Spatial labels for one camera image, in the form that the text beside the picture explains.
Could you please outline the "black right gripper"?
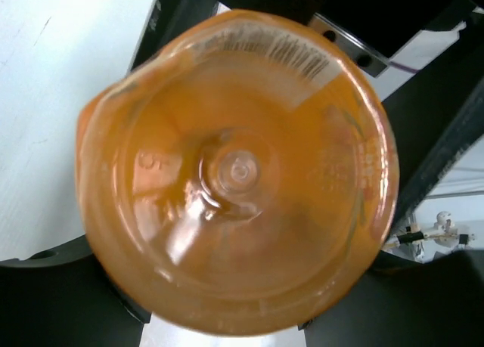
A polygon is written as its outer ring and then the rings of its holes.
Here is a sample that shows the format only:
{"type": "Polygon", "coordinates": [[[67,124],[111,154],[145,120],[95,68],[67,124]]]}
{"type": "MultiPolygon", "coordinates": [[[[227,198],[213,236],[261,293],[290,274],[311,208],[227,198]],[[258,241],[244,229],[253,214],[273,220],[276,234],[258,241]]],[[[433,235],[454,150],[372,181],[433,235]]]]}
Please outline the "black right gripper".
{"type": "Polygon", "coordinates": [[[220,0],[231,9],[276,14],[304,25],[320,17],[369,50],[391,58],[421,30],[449,31],[476,0],[220,0]]]}

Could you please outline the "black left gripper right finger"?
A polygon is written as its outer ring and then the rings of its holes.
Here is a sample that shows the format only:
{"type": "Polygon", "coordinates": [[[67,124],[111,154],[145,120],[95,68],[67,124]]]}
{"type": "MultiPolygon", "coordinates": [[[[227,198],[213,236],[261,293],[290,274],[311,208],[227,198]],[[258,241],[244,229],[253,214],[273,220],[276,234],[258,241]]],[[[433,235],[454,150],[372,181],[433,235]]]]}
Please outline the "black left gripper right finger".
{"type": "Polygon", "coordinates": [[[346,296],[299,329],[308,346],[481,346],[483,252],[426,264],[379,253],[346,296]]]}

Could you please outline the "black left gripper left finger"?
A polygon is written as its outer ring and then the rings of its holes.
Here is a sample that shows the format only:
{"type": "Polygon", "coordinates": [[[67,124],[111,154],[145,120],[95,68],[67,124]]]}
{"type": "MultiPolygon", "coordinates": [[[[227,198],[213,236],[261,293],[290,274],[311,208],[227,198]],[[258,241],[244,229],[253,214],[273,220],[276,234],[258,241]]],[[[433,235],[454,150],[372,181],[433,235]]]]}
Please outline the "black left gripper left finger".
{"type": "Polygon", "coordinates": [[[3,346],[138,346],[150,320],[84,236],[1,263],[3,346]]]}

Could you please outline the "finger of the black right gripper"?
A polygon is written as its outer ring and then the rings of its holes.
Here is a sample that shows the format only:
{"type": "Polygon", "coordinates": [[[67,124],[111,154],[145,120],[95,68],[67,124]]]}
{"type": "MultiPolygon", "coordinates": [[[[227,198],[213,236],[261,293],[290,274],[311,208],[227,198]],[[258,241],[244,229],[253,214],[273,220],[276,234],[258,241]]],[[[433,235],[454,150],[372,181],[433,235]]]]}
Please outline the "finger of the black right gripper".
{"type": "Polygon", "coordinates": [[[211,17],[219,0],[154,0],[130,70],[150,60],[164,45],[211,17]]]}
{"type": "Polygon", "coordinates": [[[397,225],[483,134],[483,15],[471,14],[458,40],[383,106],[399,155],[397,225]]]}

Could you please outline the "orange sea-buckthorn juice bottle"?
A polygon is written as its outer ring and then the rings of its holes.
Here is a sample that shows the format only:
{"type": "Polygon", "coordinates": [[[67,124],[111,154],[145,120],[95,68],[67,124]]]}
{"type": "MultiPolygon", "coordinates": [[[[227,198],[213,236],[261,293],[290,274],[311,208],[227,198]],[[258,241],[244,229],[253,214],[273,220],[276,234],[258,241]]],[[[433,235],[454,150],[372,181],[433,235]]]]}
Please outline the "orange sea-buckthorn juice bottle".
{"type": "Polygon", "coordinates": [[[391,125],[360,70],[299,23],[211,17],[84,106],[76,195],[93,253],[174,324],[252,336],[339,302],[389,232],[391,125]]]}

